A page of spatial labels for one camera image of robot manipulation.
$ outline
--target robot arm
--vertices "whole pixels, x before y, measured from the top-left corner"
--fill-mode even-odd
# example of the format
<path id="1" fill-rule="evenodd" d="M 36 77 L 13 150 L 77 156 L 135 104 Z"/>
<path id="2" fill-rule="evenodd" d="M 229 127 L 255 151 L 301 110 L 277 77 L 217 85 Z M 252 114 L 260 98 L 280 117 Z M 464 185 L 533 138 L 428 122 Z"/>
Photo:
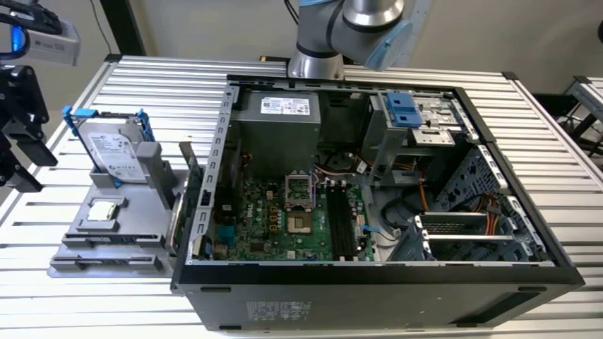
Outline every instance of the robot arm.
<path id="1" fill-rule="evenodd" d="M 288 75 L 341 79 L 341 54 L 375 71 L 387 69 L 412 31 L 403 8 L 403 0 L 300 0 Z"/>
<path id="2" fill-rule="evenodd" d="M 0 0 L 0 23 L 10 25 L 10 51 L 0 61 L 27 56 L 61 64 L 76 64 L 79 37 L 72 25 L 59 19 L 37 1 L 23 4 Z M 39 166 L 55 166 L 56 158 L 44 144 L 43 124 L 49 120 L 47 106 L 29 66 L 0 64 L 0 186 L 20 192 L 37 192 L 43 186 L 10 151 L 10 141 Z"/>

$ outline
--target white label sticker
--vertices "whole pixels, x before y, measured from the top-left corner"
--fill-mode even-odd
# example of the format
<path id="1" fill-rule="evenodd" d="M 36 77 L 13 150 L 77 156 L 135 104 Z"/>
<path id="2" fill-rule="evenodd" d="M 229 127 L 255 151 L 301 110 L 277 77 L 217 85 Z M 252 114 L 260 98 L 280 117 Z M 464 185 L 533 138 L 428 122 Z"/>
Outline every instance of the white label sticker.
<path id="1" fill-rule="evenodd" d="M 88 138 L 107 172 L 123 182 L 144 182 L 143 168 L 129 139 L 120 134 L 89 133 Z"/>
<path id="2" fill-rule="evenodd" d="M 309 115 L 309 99 L 265 97 L 261 99 L 260 113 Z"/>
<path id="3" fill-rule="evenodd" d="M 367 170 L 367 163 L 360 160 L 360 163 L 357 164 L 357 167 L 356 167 L 356 172 L 363 174 L 365 170 Z"/>

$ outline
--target white wall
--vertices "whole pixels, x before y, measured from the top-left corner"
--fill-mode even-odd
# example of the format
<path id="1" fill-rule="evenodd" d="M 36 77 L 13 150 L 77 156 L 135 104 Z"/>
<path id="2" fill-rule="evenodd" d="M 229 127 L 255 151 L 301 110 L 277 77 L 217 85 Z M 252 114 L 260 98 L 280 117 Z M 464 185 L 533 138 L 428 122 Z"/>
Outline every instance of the white wall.
<path id="1" fill-rule="evenodd" d="M 44 133 L 52 135 L 59 123 L 61 122 L 60 110 L 63 106 L 72 104 L 81 94 L 85 85 L 96 73 L 99 66 L 108 54 L 108 48 L 104 43 L 96 21 L 92 13 L 92 5 L 84 0 L 43 0 L 41 5 L 47 7 L 56 15 L 75 24 L 80 40 L 81 51 L 79 56 L 79 65 L 76 67 L 52 64 L 44 61 L 29 60 L 27 57 L 6 62 L 6 64 L 25 64 L 33 67 L 40 82 L 47 109 L 49 110 L 49 123 L 44 125 Z M 99 20 L 111 43 L 113 53 L 119 53 L 117 44 L 113 40 L 111 28 L 104 17 L 103 8 L 99 0 L 95 0 Z M 0 50 L 9 50 L 8 26 L 0 25 Z M 13 146 L 12 151 L 17 155 L 24 166 L 29 166 L 31 161 Z M 9 189 L 0 188 L 0 202 L 9 193 Z"/>
<path id="2" fill-rule="evenodd" d="M 257 61 L 293 54 L 296 26 L 283 0 L 132 2 L 161 57 Z"/>
<path id="3" fill-rule="evenodd" d="M 296 26 L 281 0 L 133 0 L 163 57 L 289 57 Z M 601 0 L 432 0 L 411 67 L 513 71 L 535 91 L 603 75 Z"/>
<path id="4" fill-rule="evenodd" d="M 435 0 L 411 67 L 513 71 L 537 92 L 603 76 L 601 0 Z"/>

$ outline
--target orange wire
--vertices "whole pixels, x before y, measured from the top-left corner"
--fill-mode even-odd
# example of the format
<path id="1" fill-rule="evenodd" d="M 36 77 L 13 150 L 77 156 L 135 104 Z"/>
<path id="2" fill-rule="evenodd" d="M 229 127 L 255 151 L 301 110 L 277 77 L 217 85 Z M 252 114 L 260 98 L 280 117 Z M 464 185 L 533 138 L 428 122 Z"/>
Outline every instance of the orange wire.
<path id="1" fill-rule="evenodd" d="M 492 229 L 492 222 L 489 221 L 489 212 L 485 212 L 485 235 L 491 235 L 491 229 Z"/>
<path id="2" fill-rule="evenodd" d="M 483 197 L 479 198 L 479 204 L 477 204 L 477 206 L 473 208 L 472 212 L 479 212 L 479 210 L 481 209 L 481 205 L 483 205 Z"/>
<path id="3" fill-rule="evenodd" d="M 429 206 L 427 205 L 427 199 L 425 199 L 425 190 L 423 189 L 423 177 L 425 173 L 421 171 L 421 176 L 419 178 L 419 193 L 421 194 L 421 205 L 425 212 L 429 211 Z"/>
<path id="4" fill-rule="evenodd" d="M 499 216 L 496 216 L 496 219 L 493 220 L 493 223 L 492 223 L 492 231 L 491 231 L 491 235 L 493 235 L 495 234 L 495 231 L 496 231 L 496 224 L 499 223 Z"/>

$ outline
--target green circuit board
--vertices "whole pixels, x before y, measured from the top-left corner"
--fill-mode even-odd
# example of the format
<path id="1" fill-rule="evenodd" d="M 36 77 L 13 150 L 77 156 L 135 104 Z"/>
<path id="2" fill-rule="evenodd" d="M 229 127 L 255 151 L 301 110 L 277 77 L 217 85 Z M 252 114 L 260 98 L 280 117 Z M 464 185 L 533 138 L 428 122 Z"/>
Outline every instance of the green circuit board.
<path id="1" fill-rule="evenodd" d="M 303 195 L 303 187 L 293 189 L 296 196 Z M 352 186 L 347 190 L 349 201 L 349 220 L 356 238 L 357 214 L 367 219 L 360 189 Z M 228 248 L 228 260 L 232 261 L 332 261 L 331 232 L 328 229 L 325 186 L 317 185 L 316 204 L 311 212 L 287 211 L 284 208 L 284 178 L 247 179 L 243 182 L 239 224 L 236 225 L 235 246 Z M 309 218 L 309 227 L 291 227 L 289 218 L 304 214 Z M 371 235 L 364 234 L 368 245 L 357 253 L 357 260 L 373 260 Z"/>

